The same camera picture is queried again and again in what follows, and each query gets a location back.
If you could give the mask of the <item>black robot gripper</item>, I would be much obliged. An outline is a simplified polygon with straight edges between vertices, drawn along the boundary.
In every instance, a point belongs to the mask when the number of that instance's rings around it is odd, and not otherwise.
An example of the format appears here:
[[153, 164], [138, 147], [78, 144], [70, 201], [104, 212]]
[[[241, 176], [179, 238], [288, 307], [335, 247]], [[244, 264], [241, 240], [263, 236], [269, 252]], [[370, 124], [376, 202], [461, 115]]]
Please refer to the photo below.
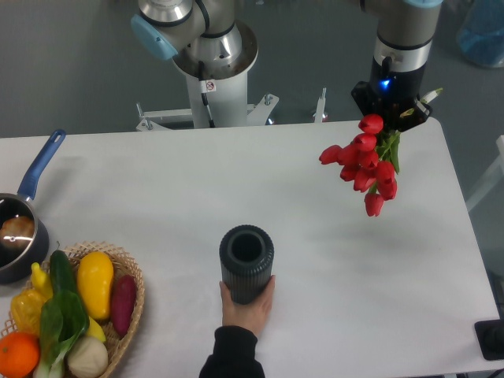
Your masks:
[[432, 115], [431, 106], [423, 104], [419, 95], [423, 75], [424, 67], [394, 72], [374, 65], [369, 81], [358, 82], [351, 96], [364, 116], [377, 114], [387, 131], [406, 132]]

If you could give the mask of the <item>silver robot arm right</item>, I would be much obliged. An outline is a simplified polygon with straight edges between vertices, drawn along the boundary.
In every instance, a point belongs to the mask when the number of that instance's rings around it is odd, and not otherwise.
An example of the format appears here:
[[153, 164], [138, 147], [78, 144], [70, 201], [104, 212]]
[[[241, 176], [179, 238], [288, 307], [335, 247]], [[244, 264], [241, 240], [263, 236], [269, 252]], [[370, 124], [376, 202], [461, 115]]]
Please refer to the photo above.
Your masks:
[[378, 19], [370, 77], [351, 96], [361, 113], [382, 116], [385, 129], [406, 132], [423, 124], [432, 108], [420, 89], [441, 1], [354, 1]]

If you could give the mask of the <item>black sleeved forearm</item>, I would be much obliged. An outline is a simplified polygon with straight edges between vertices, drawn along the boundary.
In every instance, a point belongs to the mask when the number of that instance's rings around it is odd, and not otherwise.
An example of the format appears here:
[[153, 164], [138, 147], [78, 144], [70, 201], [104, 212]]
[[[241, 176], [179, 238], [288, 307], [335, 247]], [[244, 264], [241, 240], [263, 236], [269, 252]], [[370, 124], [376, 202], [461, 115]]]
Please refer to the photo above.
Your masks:
[[240, 326], [221, 326], [214, 332], [212, 354], [199, 377], [262, 377], [264, 369], [255, 357], [258, 338]]

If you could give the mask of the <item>person's hand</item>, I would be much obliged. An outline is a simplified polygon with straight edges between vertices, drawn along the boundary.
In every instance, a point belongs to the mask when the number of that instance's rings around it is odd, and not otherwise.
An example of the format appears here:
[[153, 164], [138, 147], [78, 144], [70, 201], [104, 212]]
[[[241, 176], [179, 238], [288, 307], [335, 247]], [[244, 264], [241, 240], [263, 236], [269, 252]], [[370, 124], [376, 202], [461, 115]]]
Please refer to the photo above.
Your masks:
[[219, 283], [222, 301], [222, 325], [241, 327], [258, 337], [264, 330], [272, 310], [276, 277], [271, 276], [265, 289], [255, 300], [246, 305], [234, 303], [224, 282]]

